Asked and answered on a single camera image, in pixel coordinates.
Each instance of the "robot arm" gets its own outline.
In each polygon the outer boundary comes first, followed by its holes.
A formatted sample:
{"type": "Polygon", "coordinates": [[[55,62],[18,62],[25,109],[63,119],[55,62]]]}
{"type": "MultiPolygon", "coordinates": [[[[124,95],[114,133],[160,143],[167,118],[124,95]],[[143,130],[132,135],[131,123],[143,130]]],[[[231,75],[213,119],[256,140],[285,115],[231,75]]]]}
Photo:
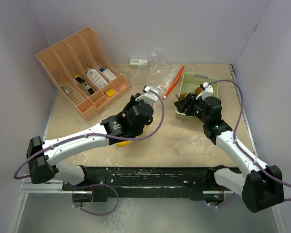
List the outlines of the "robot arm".
{"type": "Polygon", "coordinates": [[[206,137],[222,149],[241,171],[241,174],[236,174],[223,165],[210,168],[208,174],[212,185],[224,186],[237,193],[247,208],[254,213],[283,202],[283,186],[266,177],[256,166],[256,162],[267,173],[282,180],[280,169],[277,166],[268,166],[238,138],[234,139],[232,128],[222,120],[221,101],[211,96],[212,87],[208,83],[203,83],[201,89],[204,93],[198,96],[189,93],[185,99],[175,102],[175,106],[180,113],[197,117],[203,123],[206,137]],[[237,147],[235,141],[253,158],[253,161],[237,147]]]}
{"type": "Polygon", "coordinates": [[[143,95],[137,93],[131,96],[129,103],[119,114],[110,116],[89,129],[45,142],[40,137],[32,138],[27,158],[37,151],[45,151],[28,162],[32,183],[57,179],[79,184],[84,180],[84,167],[65,164],[62,160],[86,150],[123,141],[117,137],[135,138],[141,135],[144,126],[153,121],[152,105],[158,100],[153,92],[159,94],[160,91],[146,86],[144,92],[143,95]]]}

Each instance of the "gray wall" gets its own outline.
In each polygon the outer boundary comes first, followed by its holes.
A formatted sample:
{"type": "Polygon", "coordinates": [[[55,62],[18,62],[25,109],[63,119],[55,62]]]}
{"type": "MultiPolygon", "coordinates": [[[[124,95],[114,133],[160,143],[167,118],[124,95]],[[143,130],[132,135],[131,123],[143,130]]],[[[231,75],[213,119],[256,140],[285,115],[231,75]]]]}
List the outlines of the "gray wall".
{"type": "Polygon", "coordinates": [[[55,90],[34,55],[48,42],[26,0],[0,0],[0,233],[8,232],[29,139],[42,135],[55,90]]]}
{"type": "Polygon", "coordinates": [[[234,63],[269,0],[30,0],[51,44],[91,26],[112,62],[234,63]]]}
{"type": "MultiPolygon", "coordinates": [[[[236,79],[259,156],[291,183],[291,0],[270,2],[236,63],[236,79]]],[[[291,202],[280,209],[291,233],[291,202]]]]}

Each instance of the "white bottle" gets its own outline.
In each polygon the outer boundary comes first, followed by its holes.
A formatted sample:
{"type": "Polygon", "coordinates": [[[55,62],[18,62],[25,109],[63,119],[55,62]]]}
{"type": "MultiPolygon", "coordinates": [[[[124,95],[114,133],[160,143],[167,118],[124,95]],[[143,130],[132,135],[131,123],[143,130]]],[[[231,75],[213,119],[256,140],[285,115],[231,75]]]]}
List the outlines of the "white bottle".
{"type": "Polygon", "coordinates": [[[67,95],[70,94],[70,91],[68,91],[68,89],[67,89],[64,85],[60,84],[60,87],[62,88],[62,90],[63,90],[67,95]]]}
{"type": "Polygon", "coordinates": [[[111,72],[111,70],[101,68],[100,71],[107,79],[109,79],[109,81],[116,79],[116,76],[111,72]]]}
{"type": "Polygon", "coordinates": [[[107,81],[105,81],[104,78],[95,69],[89,69],[86,75],[89,80],[92,81],[92,83],[99,89],[108,84],[107,81]]]}

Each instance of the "green plastic tray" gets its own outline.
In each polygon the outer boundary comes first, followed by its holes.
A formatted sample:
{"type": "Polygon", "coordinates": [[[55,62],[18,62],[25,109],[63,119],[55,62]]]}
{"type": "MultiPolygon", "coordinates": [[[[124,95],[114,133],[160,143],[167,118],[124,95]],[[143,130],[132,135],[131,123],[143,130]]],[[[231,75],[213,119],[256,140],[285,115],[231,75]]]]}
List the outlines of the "green plastic tray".
{"type": "MultiPolygon", "coordinates": [[[[198,88],[202,83],[205,83],[205,82],[211,83],[216,80],[218,79],[201,75],[201,74],[185,72],[183,74],[179,96],[183,93],[190,93],[190,92],[194,93],[196,88],[198,88]]],[[[213,88],[212,96],[218,97],[219,83],[212,84],[212,88],[213,88]]],[[[194,116],[186,116],[183,113],[179,113],[177,109],[176,109],[176,119],[201,123],[201,121],[198,118],[194,116]]]]}

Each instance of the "yellow object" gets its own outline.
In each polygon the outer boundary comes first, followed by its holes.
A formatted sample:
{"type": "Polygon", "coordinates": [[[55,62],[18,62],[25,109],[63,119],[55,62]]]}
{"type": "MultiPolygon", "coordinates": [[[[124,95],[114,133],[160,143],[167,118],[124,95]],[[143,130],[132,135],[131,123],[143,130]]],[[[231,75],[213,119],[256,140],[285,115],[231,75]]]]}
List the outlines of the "yellow object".
{"type": "MultiPolygon", "coordinates": [[[[142,133],[142,135],[145,133],[147,127],[148,127],[147,125],[144,126],[144,132],[142,133]]],[[[118,146],[118,147],[124,147],[124,146],[126,146],[128,143],[131,143],[131,141],[118,142],[118,143],[117,143],[117,146],[118,146]]]]}
{"type": "Polygon", "coordinates": [[[118,147],[124,147],[124,146],[126,146],[128,143],[130,143],[131,141],[124,141],[124,142],[118,142],[117,143],[117,146],[118,147]]]}
{"type": "Polygon", "coordinates": [[[109,97],[109,98],[111,98],[112,96],[114,96],[115,95],[115,91],[113,91],[113,89],[108,89],[106,92],[105,92],[105,94],[109,97]]]}

